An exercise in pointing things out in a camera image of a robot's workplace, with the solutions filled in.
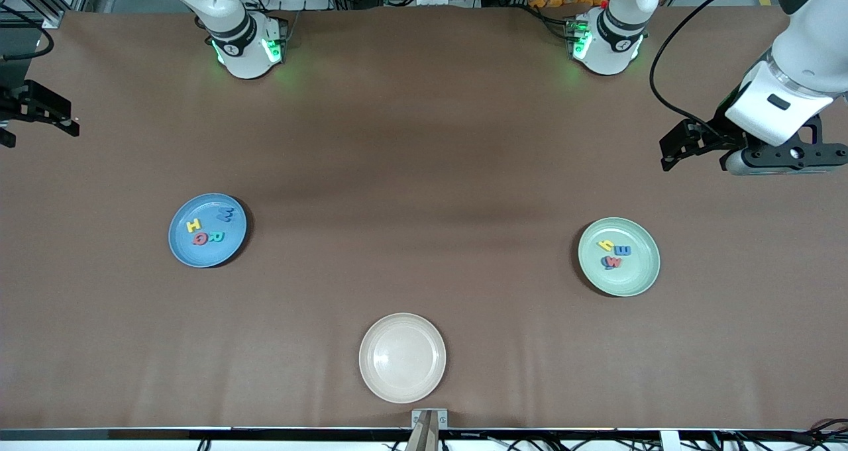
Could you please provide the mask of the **green plate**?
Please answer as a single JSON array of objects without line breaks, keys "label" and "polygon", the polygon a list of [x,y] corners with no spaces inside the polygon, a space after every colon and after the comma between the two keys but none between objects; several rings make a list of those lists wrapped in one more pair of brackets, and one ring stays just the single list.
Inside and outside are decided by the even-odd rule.
[{"label": "green plate", "polygon": [[[598,246],[600,240],[628,245],[632,255],[618,257]],[[629,219],[607,217],[589,224],[578,241],[576,257],[588,282],[606,295],[635,297],[657,280],[661,256],[648,230]]]}]

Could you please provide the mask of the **blue plate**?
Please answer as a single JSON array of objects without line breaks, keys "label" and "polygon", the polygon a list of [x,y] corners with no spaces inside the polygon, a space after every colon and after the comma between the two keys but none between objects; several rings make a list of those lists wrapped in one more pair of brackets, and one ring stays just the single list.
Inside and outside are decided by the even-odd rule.
[{"label": "blue plate", "polygon": [[[222,223],[215,216],[218,207],[233,207],[237,211],[236,219],[230,223]],[[186,222],[198,218],[202,228],[189,234]],[[168,228],[168,245],[170,251],[182,264],[197,269],[209,269],[227,263],[235,258],[246,243],[250,221],[246,210],[235,197],[223,193],[206,193],[198,195],[184,203],[175,213]],[[197,232],[225,233],[222,242],[208,242],[203,246],[191,243]]]}]

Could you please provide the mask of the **cream plate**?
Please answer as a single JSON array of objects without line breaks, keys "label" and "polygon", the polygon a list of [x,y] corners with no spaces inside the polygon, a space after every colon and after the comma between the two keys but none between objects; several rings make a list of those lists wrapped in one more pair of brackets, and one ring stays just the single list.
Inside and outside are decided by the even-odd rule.
[{"label": "cream plate", "polygon": [[379,399],[408,405],[429,396],[441,383],[447,370],[447,346],[426,318],[391,313],[364,333],[358,369]]}]

